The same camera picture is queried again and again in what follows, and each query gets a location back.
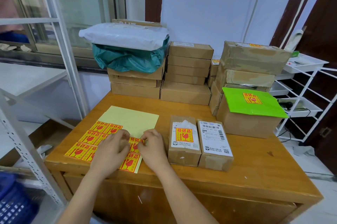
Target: blue plastic basket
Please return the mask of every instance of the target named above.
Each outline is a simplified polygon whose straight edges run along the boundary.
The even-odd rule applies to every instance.
[[[0,173],[0,224],[29,224],[38,206],[26,195],[23,186],[11,173]]]

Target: barcode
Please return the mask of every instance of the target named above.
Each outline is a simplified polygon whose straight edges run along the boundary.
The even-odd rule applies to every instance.
[[[207,125],[205,125],[205,124],[203,124],[203,127],[207,127],[207,128],[216,128],[215,126],[207,126]]]
[[[219,132],[219,135],[220,135],[220,139],[221,139],[221,140],[224,140],[224,139],[225,139],[225,137],[223,136],[223,133],[222,133],[222,131],[221,131],[221,130],[218,130],[218,132]]]

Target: hand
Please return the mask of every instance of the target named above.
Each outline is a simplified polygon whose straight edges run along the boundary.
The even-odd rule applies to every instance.
[[[95,179],[102,181],[116,171],[130,150],[130,144],[125,145],[119,152],[121,139],[129,140],[130,134],[124,129],[118,130],[115,134],[110,134],[105,140],[101,141],[95,157],[91,162],[89,172]]]
[[[147,139],[146,146],[138,143],[138,150],[148,167],[157,174],[163,167],[170,166],[166,157],[164,142],[159,132],[155,129],[146,130],[140,138],[142,140]]]

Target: white wire rack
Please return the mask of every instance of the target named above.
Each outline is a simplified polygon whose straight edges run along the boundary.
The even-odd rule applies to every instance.
[[[306,141],[306,139],[310,136],[310,134],[314,131],[314,129],[317,127],[317,125],[319,124],[319,122],[323,119],[323,117],[326,115],[326,113],[330,110],[331,106],[335,103],[335,101],[337,100],[337,89],[336,89],[336,94],[333,97],[332,100],[329,100],[328,98],[324,97],[323,95],[315,92],[314,90],[309,88],[310,83],[312,82],[312,80],[314,79],[314,77],[317,75],[318,72],[323,73],[325,75],[328,75],[332,78],[337,79],[336,76],[326,72],[326,71],[331,71],[331,72],[337,72],[337,69],[333,69],[333,68],[323,68],[323,67],[318,67],[314,70],[314,72],[312,74],[309,74],[307,72],[303,72],[297,68],[294,68],[296,71],[305,74],[306,76],[309,77],[307,83],[305,85],[301,84],[300,82],[296,81],[295,79],[291,78],[292,81],[295,81],[297,84],[301,85],[303,87],[303,90],[301,91],[300,94],[296,94],[295,92],[291,91],[292,94],[294,94],[296,97],[288,97],[288,99],[292,99],[295,100],[295,102],[293,103],[293,106],[291,107],[291,109],[289,111],[287,111],[288,114],[288,118],[285,118],[275,129],[274,134],[282,139],[291,139],[291,140],[295,140],[295,141],[300,141],[300,142],[304,142]],[[313,103],[311,103],[310,101],[308,101],[306,98],[303,97],[303,95],[305,94],[306,90],[318,95],[319,97],[321,97],[322,99],[324,99],[325,101],[328,102],[327,107],[322,110],[320,108],[318,108],[317,106],[315,106]],[[297,108],[297,105],[300,102],[306,102],[307,104],[310,105],[310,107],[305,108],[305,107],[300,107]],[[316,115],[318,112],[322,112],[321,115],[317,118]],[[308,132],[304,132],[293,120],[292,117],[312,117],[316,120],[316,122],[313,124],[313,126],[310,128],[310,130]],[[285,128],[285,124],[286,122],[292,122],[304,135],[303,139],[297,139],[295,136],[293,136],[286,128]]]
[[[0,25],[8,24],[30,24],[30,23],[51,23],[55,31],[58,46],[61,50],[62,58],[65,64],[66,78],[69,81],[70,87],[73,91],[78,111],[81,118],[84,118],[89,112],[85,96],[83,93],[82,85],[79,79],[78,70],[75,64],[74,55],[70,45],[69,36],[66,30],[65,22],[61,13],[61,6],[59,0],[45,0],[48,8],[49,18],[11,18],[0,19]],[[13,142],[15,149],[20,156],[27,162],[32,173],[36,176],[38,182],[44,191],[52,198],[52,200],[60,207],[63,207],[67,200],[53,179],[52,175],[44,165],[43,160],[37,153],[34,145],[30,141],[27,133],[16,119],[15,115],[11,112],[10,105],[7,98],[13,99],[30,106],[37,112],[69,127],[74,128],[72,125],[65,123],[53,114],[46,113],[46,111],[32,106],[25,100],[20,98],[21,95],[14,95],[10,92],[0,88],[0,122],[4,127],[7,136]]]

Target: white plastic mailer bag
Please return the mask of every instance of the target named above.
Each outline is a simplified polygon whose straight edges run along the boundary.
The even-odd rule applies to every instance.
[[[167,28],[123,23],[100,23],[80,30],[79,36],[91,43],[153,51],[163,46]]]

